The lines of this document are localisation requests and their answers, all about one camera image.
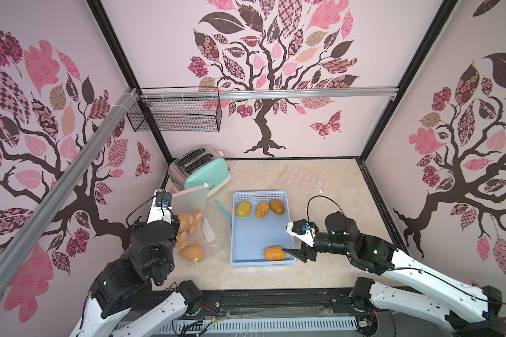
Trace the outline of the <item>clear blue zipper bag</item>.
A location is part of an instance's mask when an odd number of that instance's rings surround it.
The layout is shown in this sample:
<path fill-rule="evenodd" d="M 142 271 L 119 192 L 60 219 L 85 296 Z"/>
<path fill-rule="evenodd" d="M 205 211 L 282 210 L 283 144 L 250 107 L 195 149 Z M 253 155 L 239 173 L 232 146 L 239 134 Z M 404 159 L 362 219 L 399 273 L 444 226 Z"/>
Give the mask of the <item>clear blue zipper bag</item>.
<path fill-rule="evenodd" d="M 190 263 L 179 255 L 188 264 L 196 265 L 214 258 L 218 253 L 226 250 L 231 245 L 231 215 L 223 207 L 219 200 L 208 203 L 205 206 L 205 224 L 203 227 L 204 237 L 198 245 L 205 250 L 205 258 L 198 263 Z"/>

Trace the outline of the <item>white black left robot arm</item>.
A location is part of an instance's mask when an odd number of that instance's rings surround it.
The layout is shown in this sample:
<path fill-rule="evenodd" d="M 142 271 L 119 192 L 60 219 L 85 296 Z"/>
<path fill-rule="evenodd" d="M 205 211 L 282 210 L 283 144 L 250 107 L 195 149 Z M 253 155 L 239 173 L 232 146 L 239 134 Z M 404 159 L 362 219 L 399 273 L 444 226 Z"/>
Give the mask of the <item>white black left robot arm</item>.
<path fill-rule="evenodd" d="M 187 280 L 146 314 L 118 327 L 135 303 L 173 271 L 178 229 L 177 216 L 133 227 L 130 247 L 91 285 L 72 336 L 151 336 L 164 324 L 200 310 L 202 292 Z"/>

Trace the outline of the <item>light blue perforated plastic basket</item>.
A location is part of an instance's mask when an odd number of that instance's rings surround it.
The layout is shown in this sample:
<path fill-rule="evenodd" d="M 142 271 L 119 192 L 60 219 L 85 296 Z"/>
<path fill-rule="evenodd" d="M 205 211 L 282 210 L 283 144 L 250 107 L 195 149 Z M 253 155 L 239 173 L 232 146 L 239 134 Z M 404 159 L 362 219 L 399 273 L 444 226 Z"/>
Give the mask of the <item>light blue perforated plastic basket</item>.
<path fill-rule="evenodd" d="M 277 199 L 283 203 L 284 213 L 277 215 L 270 211 L 263 218 L 254 213 L 257 206 Z M 237 215 L 240 202 L 250 202 L 251 214 Z M 234 267 L 267 267 L 272 265 L 291 265 L 296 258 L 287 254 L 282 261 L 269 261 L 265 258 L 266 249 L 280 246 L 284 249 L 295 247 L 294 239 L 287 233 L 286 226 L 291 221 L 288 195 L 285 191 L 236 192 L 233 195 L 233 215 L 231 221 L 230 263 Z"/>

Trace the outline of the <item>wrinkled orange potato top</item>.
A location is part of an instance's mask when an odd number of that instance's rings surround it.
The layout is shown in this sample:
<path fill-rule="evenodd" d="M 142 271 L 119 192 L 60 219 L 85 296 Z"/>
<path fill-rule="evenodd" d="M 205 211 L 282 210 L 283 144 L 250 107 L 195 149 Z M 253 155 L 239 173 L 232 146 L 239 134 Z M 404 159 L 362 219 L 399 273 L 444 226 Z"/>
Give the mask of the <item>wrinkled orange potato top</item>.
<path fill-rule="evenodd" d="M 205 258 L 205 250 L 198 245 L 190 245 L 181 250 L 181 256 L 190 263 L 198 263 Z"/>

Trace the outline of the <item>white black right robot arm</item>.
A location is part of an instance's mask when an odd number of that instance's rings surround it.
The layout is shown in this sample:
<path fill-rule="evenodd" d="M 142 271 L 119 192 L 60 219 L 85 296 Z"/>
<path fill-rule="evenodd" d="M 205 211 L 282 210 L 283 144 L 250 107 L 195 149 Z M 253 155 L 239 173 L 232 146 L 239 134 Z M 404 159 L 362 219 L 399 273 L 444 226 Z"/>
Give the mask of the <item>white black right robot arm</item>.
<path fill-rule="evenodd" d="M 306 219 L 290 222 L 286 232 L 298 238 L 296 259 L 315 261 L 318 254 L 347 257 L 362 271 L 410 287 L 397 289 L 366 277 L 357 278 L 349 297 L 358 311 L 391 310 L 434 323 L 457 336 L 503 336 L 506 323 L 498 313 L 505 305 L 500 290 L 477 287 L 430 268 L 393 244 L 358 230 L 355 220 L 338 211 L 325 219 L 326 231 Z"/>

